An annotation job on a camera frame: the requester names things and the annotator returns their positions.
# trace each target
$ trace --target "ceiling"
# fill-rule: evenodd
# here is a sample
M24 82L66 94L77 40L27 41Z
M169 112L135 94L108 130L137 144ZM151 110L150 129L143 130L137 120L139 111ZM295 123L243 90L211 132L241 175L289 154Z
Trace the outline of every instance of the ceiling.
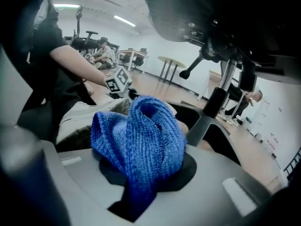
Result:
M138 33L154 31L149 20L149 9L144 0L53 0L53 2L80 4L86 17L99 16L114 21L114 15L118 15L134 23L136 27L131 29Z

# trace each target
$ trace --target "round table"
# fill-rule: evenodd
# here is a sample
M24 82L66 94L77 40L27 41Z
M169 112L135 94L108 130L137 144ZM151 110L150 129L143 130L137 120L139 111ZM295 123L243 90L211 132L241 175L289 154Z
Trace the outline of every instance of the round table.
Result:
M166 74L165 74L165 77L164 77L164 80L163 80L164 83L165 83L165 81L167 79L167 76L168 76L168 73L169 73L169 70L170 70L171 66L174 66L174 72L173 72L173 74L172 74L172 76L170 78L169 84L171 84L171 82L173 81L174 73L175 73L175 70L177 69L177 67L186 68L185 65L183 65L181 62L179 62L179 61L177 61L177 60L175 60L173 58L168 58L168 57L165 57L165 56L159 56L158 59L164 62L163 69L161 71L159 80L162 79L162 75L163 75L165 66L169 62L169 65L168 65L168 68L167 68L167 71L166 71Z

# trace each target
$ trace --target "cloth fold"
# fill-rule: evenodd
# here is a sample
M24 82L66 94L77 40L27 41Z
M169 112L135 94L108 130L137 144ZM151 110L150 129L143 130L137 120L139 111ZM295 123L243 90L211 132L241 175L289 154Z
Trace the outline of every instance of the cloth fold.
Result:
M93 118L91 146L126 175L134 218L154 200L158 183L181 168L185 145L171 110L154 97L136 98L128 116L97 112Z

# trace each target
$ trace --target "blurry blue object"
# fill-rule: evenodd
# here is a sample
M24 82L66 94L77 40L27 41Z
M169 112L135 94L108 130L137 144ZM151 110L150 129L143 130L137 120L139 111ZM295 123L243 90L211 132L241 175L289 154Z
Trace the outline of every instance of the blurry blue object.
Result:
M136 98L128 116L97 112L93 118L91 146L126 175L134 218L154 200L158 183L181 168L185 145L172 112L154 97Z

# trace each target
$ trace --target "black sleeve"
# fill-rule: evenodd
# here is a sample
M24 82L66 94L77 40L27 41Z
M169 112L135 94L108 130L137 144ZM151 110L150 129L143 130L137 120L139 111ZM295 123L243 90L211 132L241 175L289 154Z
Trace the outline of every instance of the black sleeve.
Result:
M47 18L40 24L39 28L33 34L33 48L31 57L39 60L48 56L49 53L61 46L68 45L62 36L62 30L57 26L58 12L51 0L48 1Z

